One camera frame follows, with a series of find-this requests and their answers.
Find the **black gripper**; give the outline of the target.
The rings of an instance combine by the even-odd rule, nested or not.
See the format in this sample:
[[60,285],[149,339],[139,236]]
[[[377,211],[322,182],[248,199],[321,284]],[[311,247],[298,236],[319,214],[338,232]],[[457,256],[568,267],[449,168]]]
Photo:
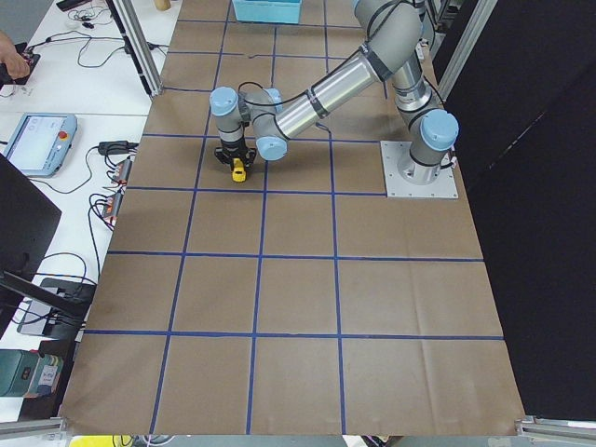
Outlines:
[[256,157],[256,150],[249,148],[245,141],[225,142],[214,150],[215,157],[229,167],[234,166],[234,159],[239,159],[245,167],[250,167]]

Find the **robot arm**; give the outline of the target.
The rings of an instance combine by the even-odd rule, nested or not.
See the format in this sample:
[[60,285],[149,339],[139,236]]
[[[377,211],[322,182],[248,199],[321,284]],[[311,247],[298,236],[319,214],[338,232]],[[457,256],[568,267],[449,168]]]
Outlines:
[[395,104],[413,140],[398,172],[408,183],[434,183],[447,165],[459,133],[456,118],[439,108],[423,77],[415,47],[423,35],[422,1],[356,1],[353,11],[366,34],[363,43],[334,70],[288,100],[275,88],[244,92],[218,87],[210,94],[220,144],[215,157],[236,182],[255,157],[276,161],[288,142],[374,83],[391,82]]

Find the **person hand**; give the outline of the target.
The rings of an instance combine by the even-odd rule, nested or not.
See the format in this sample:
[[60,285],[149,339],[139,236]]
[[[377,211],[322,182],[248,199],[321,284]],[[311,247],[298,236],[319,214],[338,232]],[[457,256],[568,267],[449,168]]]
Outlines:
[[15,44],[3,31],[0,31],[0,60],[12,79],[20,79],[30,74],[27,60],[17,52]]

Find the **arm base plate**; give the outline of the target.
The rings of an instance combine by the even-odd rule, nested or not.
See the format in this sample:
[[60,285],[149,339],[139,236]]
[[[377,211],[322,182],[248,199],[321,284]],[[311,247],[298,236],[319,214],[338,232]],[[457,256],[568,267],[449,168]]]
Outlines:
[[445,155],[439,165],[426,167],[410,154],[410,142],[380,141],[386,196],[406,199],[458,199],[454,167]]

